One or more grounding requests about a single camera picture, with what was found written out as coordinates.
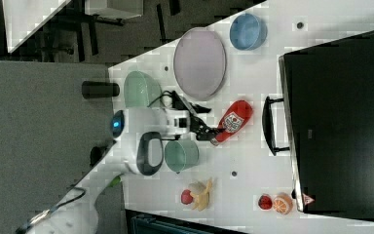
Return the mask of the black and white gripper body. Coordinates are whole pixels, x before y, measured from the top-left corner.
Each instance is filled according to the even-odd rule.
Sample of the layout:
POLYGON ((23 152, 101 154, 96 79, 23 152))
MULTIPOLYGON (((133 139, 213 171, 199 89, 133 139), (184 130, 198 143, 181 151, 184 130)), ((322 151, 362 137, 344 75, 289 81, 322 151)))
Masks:
POLYGON ((198 116, 199 106, 180 96, 176 91, 169 93, 171 107, 168 110, 171 127, 176 135, 194 133, 197 136, 205 131, 205 124, 198 116))

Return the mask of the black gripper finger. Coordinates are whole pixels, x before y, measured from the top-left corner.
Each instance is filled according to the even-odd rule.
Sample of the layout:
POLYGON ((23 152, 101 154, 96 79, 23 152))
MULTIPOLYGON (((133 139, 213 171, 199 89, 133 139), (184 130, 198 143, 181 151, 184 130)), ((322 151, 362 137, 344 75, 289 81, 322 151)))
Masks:
POLYGON ((198 104, 193 104, 192 107, 196 114, 209 113, 211 111, 210 108, 207 108, 207 107, 204 107, 198 104))
POLYGON ((224 132, 223 128, 211 128, 206 124, 199 124, 195 129, 196 140, 198 141, 211 141, 218 134, 224 132))

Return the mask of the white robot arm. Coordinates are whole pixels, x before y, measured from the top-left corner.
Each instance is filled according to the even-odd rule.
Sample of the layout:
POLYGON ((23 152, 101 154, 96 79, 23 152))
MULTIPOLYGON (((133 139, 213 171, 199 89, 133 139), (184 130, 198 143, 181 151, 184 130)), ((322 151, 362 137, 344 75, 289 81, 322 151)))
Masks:
POLYGON ((95 234, 98 227, 97 197, 114 178, 123 174, 151 176, 164 161, 152 164, 149 147, 165 140, 177 140, 193 133, 197 140, 210 141, 224 132, 208 126, 200 117, 206 107, 196 105, 175 91, 162 92, 171 99, 170 107, 159 107, 156 97, 148 106, 117 111, 111 122, 114 143, 105 155, 66 195, 51 208, 37 214, 16 230, 16 234, 95 234))

